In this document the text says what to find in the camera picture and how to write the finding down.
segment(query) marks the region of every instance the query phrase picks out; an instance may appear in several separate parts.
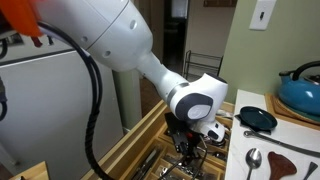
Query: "light switch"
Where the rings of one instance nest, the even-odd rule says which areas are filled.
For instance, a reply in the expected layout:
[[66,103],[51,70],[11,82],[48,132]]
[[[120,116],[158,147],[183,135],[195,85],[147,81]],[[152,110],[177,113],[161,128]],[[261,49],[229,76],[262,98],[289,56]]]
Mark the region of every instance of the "light switch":
[[266,30],[277,0],[257,0],[249,29]]

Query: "wooden spatula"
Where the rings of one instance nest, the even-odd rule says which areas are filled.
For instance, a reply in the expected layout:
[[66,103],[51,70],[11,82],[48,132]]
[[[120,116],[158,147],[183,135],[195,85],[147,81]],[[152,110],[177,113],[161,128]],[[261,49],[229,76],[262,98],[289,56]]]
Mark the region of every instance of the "wooden spatula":
[[296,166],[281,154],[271,151],[268,154],[268,160],[271,168],[270,180],[279,180],[283,176],[297,173]]

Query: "black cable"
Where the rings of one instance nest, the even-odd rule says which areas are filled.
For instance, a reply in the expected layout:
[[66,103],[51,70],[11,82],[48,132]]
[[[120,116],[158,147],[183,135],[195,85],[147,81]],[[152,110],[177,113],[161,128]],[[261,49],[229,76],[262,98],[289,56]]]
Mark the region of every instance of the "black cable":
[[7,43],[6,39],[1,39],[1,42],[2,42],[2,51],[0,54],[0,59],[3,59],[7,55],[7,52],[8,52],[8,43]]
[[2,121],[6,117],[7,111],[8,111],[7,102],[1,102],[1,105],[2,105],[2,112],[0,115],[0,121]]
[[44,29],[47,29],[57,34],[62,39],[64,39],[69,45],[71,45],[78,52],[78,54],[80,55],[80,57],[82,58],[82,60],[84,61],[88,69],[88,73],[89,73],[89,76],[91,79],[91,85],[92,85],[93,100],[92,100],[91,114],[89,116],[89,120],[86,128],[85,152],[86,152],[88,162],[91,165],[91,168],[94,170],[94,172],[103,180],[112,179],[109,175],[107,175],[101,169],[101,167],[99,166],[93,154],[93,149],[92,149],[94,128],[99,115],[99,108],[100,108],[101,99],[102,99],[102,80],[101,80],[101,74],[100,74],[99,68],[95,63],[95,61],[92,59],[92,57],[87,56],[86,53],[81,49],[81,47],[75,41],[73,41],[73,39],[70,36],[68,36],[66,33],[45,22],[38,22],[38,25]]
[[204,156],[203,156],[203,158],[202,158],[202,161],[201,161],[201,163],[200,163],[200,165],[199,165],[199,168],[198,168],[197,172],[196,172],[196,173],[193,175],[193,177],[192,177],[192,180],[194,180],[194,179],[198,176],[198,174],[199,174],[199,172],[200,172],[200,170],[201,170],[201,168],[202,168],[202,165],[203,165],[204,161],[206,160],[207,154],[208,154],[208,147],[207,147],[206,143],[204,142],[204,140],[203,140],[203,138],[202,138],[201,135],[200,135],[200,139],[201,139],[201,141],[202,141],[202,143],[203,143],[205,153],[204,153]]
[[177,161],[169,169],[167,169],[167,171],[164,174],[162,174],[158,180],[162,180],[163,178],[165,178],[175,167],[179,165],[179,163],[182,163],[186,158],[187,156],[183,156],[179,161]]

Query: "orange part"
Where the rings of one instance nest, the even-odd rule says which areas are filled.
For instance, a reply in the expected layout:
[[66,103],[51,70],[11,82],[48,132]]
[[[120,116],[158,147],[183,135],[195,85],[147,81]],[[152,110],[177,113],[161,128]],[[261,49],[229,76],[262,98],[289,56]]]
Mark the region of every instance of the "orange part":
[[28,0],[0,0],[0,9],[17,32],[34,37],[42,35]]

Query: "metal rack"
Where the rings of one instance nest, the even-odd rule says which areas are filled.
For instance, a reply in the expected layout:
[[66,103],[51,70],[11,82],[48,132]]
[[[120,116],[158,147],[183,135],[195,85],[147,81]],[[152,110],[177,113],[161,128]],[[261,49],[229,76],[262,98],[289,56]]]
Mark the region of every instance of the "metal rack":
[[194,53],[189,50],[185,56],[183,77],[193,81],[199,79],[203,73],[218,76],[222,59],[223,57]]

